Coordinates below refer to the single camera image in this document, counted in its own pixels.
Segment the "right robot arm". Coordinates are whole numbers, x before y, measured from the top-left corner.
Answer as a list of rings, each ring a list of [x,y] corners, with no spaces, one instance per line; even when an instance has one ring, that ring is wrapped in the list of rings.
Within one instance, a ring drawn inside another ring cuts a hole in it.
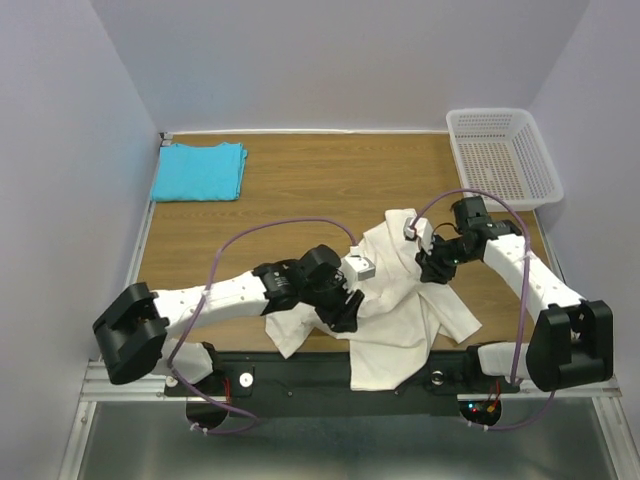
[[[421,215],[406,222],[406,239],[418,243],[415,260],[423,283],[446,285],[459,266],[480,261],[518,296],[513,342],[469,348],[460,366],[463,384],[482,390],[496,377],[530,380],[553,392],[609,380],[614,373],[613,312],[567,286],[532,251],[524,221],[490,216],[480,193],[456,201],[455,237],[445,239]]]

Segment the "white t shirt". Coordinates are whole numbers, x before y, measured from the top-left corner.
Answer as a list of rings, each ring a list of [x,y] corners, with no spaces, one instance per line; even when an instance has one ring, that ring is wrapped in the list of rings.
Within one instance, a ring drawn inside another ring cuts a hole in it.
[[[330,331],[305,304],[266,316],[266,334],[284,358],[318,328],[349,342],[353,391],[388,391],[424,366],[439,332],[460,344],[481,328],[450,286],[420,281],[418,246],[404,237],[406,221],[415,216],[413,209],[387,210],[384,222],[363,234],[359,247],[376,273],[356,285],[365,295],[356,332]]]

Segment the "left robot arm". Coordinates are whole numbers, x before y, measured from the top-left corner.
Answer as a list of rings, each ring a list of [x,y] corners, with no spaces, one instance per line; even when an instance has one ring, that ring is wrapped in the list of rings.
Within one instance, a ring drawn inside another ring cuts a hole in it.
[[[154,374],[184,378],[199,393],[215,392],[223,371],[213,349],[186,338],[205,325],[290,311],[299,304],[337,333],[357,330],[364,294],[360,281],[376,274],[362,249],[340,257],[321,244],[299,259],[264,263],[210,286],[151,290],[144,282],[125,288],[92,329],[110,382],[125,385]]]

